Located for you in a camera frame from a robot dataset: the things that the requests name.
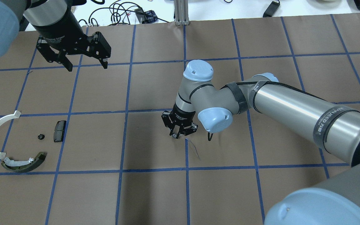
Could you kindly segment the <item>aluminium frame post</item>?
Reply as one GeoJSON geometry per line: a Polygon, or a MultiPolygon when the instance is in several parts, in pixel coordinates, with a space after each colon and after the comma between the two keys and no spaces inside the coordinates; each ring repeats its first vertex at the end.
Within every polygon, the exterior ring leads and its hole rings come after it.
{"type": "Polygon", "coordinates": [[[174,21],[178,26],[189,25],[188,0],[173,0],[174,2],[174,21]]]}

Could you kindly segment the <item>olive brake shoe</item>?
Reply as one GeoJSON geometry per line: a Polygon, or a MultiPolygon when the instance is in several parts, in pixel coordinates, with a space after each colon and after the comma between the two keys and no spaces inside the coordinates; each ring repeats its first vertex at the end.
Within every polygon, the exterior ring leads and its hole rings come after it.
{"type": "Polygon", "coordinates": [[[27,161],[15,161],[6,157],[1,161],[1,165],[7,171],[14,173],[27,173],[38,168],[45,161],[47,153],[39,152],[35,158],[29,158],[27,161]]]}

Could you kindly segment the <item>black brake pad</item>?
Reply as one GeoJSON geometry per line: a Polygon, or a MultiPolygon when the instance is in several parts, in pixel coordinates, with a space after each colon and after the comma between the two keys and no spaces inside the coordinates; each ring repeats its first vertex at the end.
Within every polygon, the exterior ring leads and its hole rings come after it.
{"type": "Polygon", "coordinates": [[[54,129],[54,142],[63,142],[65,136],[66,121],[57,121],[54,129]]]}

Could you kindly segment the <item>black power adapter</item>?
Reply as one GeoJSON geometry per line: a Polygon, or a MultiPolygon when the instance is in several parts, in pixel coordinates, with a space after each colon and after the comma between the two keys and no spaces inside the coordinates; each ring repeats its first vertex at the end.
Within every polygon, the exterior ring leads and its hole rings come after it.
{"type": "Polygon", "coordinates": [[[273,17],[274,14],[277,12],[277,10],[279,9],[281,3],[280,0],[275,0],[272,1],[269,6],[266,8],[266,10],[264,11],[262,17],[263,18],[268,18],[268,17],[273,17]]]}

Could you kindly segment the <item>black bearing gear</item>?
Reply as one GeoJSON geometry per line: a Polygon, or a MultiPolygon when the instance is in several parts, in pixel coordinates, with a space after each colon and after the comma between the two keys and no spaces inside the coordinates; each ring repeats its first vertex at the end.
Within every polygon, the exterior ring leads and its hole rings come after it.
{"type": "Polygon", "coordinates": [[[45,138],[45,135],[44,135],[44,134],[39,134],[39,135],[37,136],[37,138],[38,138],[39,140],[43,140],[43,139],[45,138]]]}

